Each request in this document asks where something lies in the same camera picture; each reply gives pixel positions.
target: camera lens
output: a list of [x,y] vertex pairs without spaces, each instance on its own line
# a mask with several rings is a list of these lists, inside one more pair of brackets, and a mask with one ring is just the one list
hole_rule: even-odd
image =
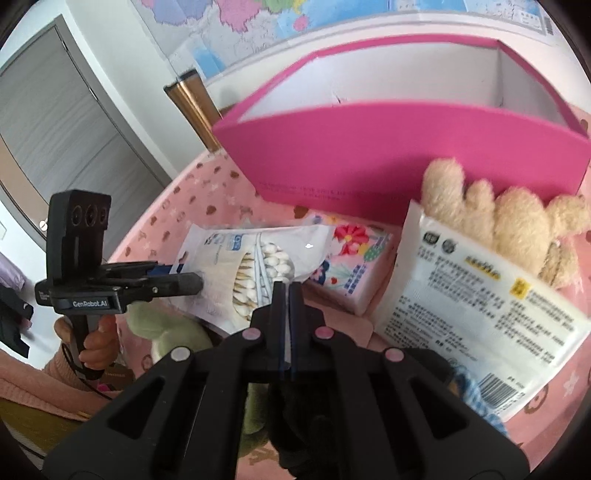
[[103,225],[107,221],[107,209],[103,207],[100,209],[99,222]]
[[74,210],[72,210],[72,225],[78,226],[82,221],[82,207],[80,205],[76,205]]
[[96,205],[90,205],[86,209],[86,224],[93,226],[96,222]]

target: red flower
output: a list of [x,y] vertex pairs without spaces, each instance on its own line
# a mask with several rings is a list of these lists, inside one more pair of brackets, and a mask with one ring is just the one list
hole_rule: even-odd
[[340,225],[335,230],[335,238],[345,242],[339,255],[357,255],[359,247],[369,243],[365,227],[361,225]]

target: plush toy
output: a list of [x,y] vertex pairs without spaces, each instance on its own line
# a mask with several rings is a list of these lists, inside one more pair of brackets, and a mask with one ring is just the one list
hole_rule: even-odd
[[434,160],[423,177],[425,214],[476,240],[554,288],[571,284],[579,262],[561,241],[591,229],[583,196],[559,195],[544,208],[529,190],[510,187],[496,200],[478,180],[464,191],[464,171],[453,159]]
[[[158,362],[178,346],[193,352],[211,348],[212,341],[195,320],[176,313],[156,301],[137,301],[127,308],[127,325],[134,335],[152,340],[152,360]],[[243,457],[268,441],[267,385],[249,384],[238,455]]]

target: wooden door frame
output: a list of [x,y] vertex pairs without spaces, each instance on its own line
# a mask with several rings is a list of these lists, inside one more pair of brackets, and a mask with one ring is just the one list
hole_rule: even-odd
[[[78,48],[76,40],[72,36],[66,20],[62,15],[59,15],[51,23],[35,33],[4,65],[0,66],[0,76],[32,43],[52,28],[55,28],[74,67],[89,87],[91,94],[94,95],[106,116],[146,168],[152,172],[162,187],[165,188],[171,181],[170,176],[168,176],[135,134],[134,130],[129,126],[113,103],[113,100],[106,93],[100,81],[96,78],[91,66]],[[41,230],[41,222],[47,219],[49,205],[21,170],[1,135],[0,187],[0,201],[6,206],[10,214],[33,241],[45,250],[46,236]]]

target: flower print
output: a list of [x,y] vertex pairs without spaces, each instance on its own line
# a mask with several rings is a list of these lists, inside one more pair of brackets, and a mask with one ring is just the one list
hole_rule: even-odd
[[339,255],[357,255],[359,248],[369,243],[369,236],[362,225],[340,225],[335,230],[335,238],[345,242]]
[[324,285],[326,281],[326,271],[330,268],[330,264],[328,260],[324,260],[322,265],[316,268],[310,278],[312,281],[315,281],[317,284]]

